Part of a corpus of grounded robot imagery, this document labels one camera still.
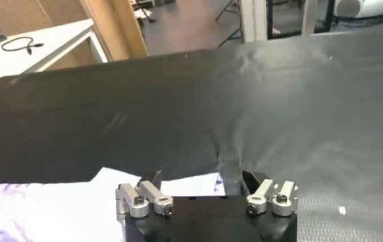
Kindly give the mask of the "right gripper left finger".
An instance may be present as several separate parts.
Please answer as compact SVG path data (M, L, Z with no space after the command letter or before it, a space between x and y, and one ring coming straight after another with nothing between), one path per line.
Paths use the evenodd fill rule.
M145 218L150 208L161 216L172 216L174 199L161 191L163 176L163 171L158 170L142 176L135 186L130 183L119 184L115 189L117 218L126 215Z

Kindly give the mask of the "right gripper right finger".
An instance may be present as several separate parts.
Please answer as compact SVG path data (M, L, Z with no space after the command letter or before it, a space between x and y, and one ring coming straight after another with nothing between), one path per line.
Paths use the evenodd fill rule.
M264 173L242 171L249 194L246 196L247 213L258 216L267 211L268 204L273 214L291 216L298 210L298 186L294 181L285 181L280 187Z

